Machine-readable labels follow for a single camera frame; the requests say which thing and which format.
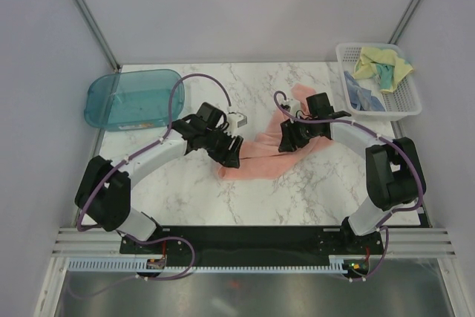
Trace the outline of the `pink towel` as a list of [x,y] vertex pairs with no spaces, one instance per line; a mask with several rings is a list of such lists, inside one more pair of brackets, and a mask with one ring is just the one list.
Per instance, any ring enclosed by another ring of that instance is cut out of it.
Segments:
[[316,137],[295,152],[279,152],[278,146],[282,139],[280,124],[285,119],[284,114],[276,109],[266,130],[258,133],[253,141],[243,142],[240,148],[240,167],[234,169],[218,165],[217,177],[222,180],[274,180],[304,158],[333,144],[326,137]]

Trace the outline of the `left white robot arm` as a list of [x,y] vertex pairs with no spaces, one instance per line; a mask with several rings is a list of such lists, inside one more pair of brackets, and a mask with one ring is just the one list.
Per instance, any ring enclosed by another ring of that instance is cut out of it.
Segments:
[[80,215],[88,215],[106,232],[133,237],[146,253],[158,251],[163,237],[157,223],[131,205],[135,186],[172,160],[200,149],[226,168],[239,168],[243,138],[238,129],[246,124],[245,114],[226,114],[205,102],[197,113],[173,121],[157,141],[122,160],[93,157],[74,199]]

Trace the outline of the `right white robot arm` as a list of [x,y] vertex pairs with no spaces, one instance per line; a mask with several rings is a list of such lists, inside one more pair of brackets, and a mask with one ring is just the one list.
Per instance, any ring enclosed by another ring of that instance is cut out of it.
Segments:
[[366,236],[380,228],[397,212],[416,211],[426,192],[425,178],[414,142],[402,137],[390,139],[356,122],[350,113],[335,111],[325,93],[307,97],[307,114],[301,104],[283,91],[273,95],[281,123],[279,151],[295,152],[316,137],[340,143],[364,159],[367,197],[346,217],[339,235],[340,247],[357,253]]

